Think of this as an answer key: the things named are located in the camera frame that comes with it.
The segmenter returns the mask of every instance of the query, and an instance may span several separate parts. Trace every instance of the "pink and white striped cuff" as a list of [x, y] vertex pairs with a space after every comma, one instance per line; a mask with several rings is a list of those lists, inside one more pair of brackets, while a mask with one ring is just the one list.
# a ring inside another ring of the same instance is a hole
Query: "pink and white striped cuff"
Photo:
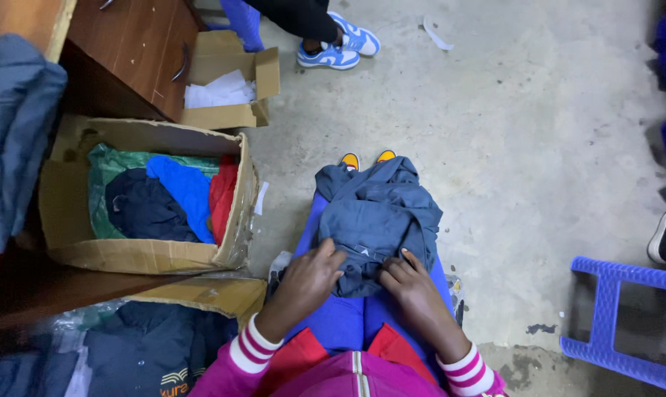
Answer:
[[467, 356], [455, 364], [443, 364], [436, 355], [438, 365], [448, 378], [454, 396], [480, 396], [493, 389], [494, 371], [479, 355], [478, 347], [473, 343]]
[[230, 344], [230, 357], [242, 371], [249, 374], [264, 371], [269, 359], [284, 344], [284, 340], [274, 344], [265, 339], [255, 327], [256, 316], [249, 319], [245, 329]]

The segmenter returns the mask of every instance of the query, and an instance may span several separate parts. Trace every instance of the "green plastic bag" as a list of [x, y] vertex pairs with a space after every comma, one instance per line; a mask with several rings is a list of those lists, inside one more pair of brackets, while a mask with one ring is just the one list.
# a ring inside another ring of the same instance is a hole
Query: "green plastic bag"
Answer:
[[[95, 237], [99, 239], [124, 239], [108, 219], [108, 211], [105, 205], [105, 186], [115, 176], [130, 168], [145, 168], [147, 161], [161, 154], [147, 152], [123, 152], [115, 150], [104, 143], [96, 145], [90, 153], [90, 171], [88, 172], [88, 211], [90, 212], [90, 224], [93, 227]], [[166, 155], [181, 165], [196, 167], [208, 178], [217, 175], [220, 169], [219, 158], [197, 158], [187, 156]]]

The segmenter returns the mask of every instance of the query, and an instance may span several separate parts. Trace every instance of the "drawer handle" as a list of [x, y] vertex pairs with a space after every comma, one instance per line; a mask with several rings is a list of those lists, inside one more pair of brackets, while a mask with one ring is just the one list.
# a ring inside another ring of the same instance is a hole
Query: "drawer handle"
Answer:
[[115, 1], [115, 0], [108, 0], [108, 1], [106, 1], [105, 4], [103, 4], [102, 6], [100, 6], [98, 9], [99, 9], [100, 11], [103, 11], [105, 8], [108, 8], [108, 7], [110, 6], [110, 4], [113, 4], [113, 1]]
[[181, 65], [179, 71], [177, 71], [176, 74], [173, 75], [171, 81], [176, 81], [177, 78], [181, 77], [183, 72], [186, 71], [186, 67], [188, 66], [188, 46], [186, 42], [183, 42], [181, 45], [183, 48], [183, 64]]

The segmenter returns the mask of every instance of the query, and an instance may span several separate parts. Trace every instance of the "white and blue sneaker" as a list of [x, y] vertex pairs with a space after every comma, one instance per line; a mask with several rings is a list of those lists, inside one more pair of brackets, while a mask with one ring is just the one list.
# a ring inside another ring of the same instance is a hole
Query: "white and blue sneaker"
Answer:
[[309, 55], [303, 50], [303, 44], [300, 44], [298, 46], [296, 61], [305, 68], [323, 66], [340, 71], [354, 68], [357, 62], [360, 61], [360, 55], [357, 52], [343, 50], [342, 47], [338, 47], [335, 44], [321, 42], [321, 48], [323, 51], [320, 51], [318, 54]]
[[375, 55], [377, 52], [379, 52], [381, 44], [379, 43], [379, 39], [374, 35], [374, 33], [367, 29], [358, 28], [352, 23], [347, 22], [338, 13], [328, 11], [328, 15], [330, 15], [338, 25], [340, 25], [344, 33], [343, 40], [344, 36], [348, 36], [350, 38], [348, 42], [343, 45], [344, 50], [356, 51], [362, 55], [367, 55], [368, 57], [371, 57], [372, 55]]

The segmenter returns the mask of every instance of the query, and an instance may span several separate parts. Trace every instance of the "person's right hand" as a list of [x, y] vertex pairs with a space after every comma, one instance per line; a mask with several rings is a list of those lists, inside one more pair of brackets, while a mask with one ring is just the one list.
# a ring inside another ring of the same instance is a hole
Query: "person's right hand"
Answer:
[[460, 361], [472, 346], [443, 302], [421, 261], [406, 248], [407, 259], [387, 258], [379, 274], [382, 284], [399, 302], [404, 317], [446, 364]]
[[284, 281], [255, 318], [257, 330], [272, 343], [283, 339], [296, 324], [328, 299], [343, 271], [345, 251], [336, 251], [333, 239], [296, 258], [286, 268]]

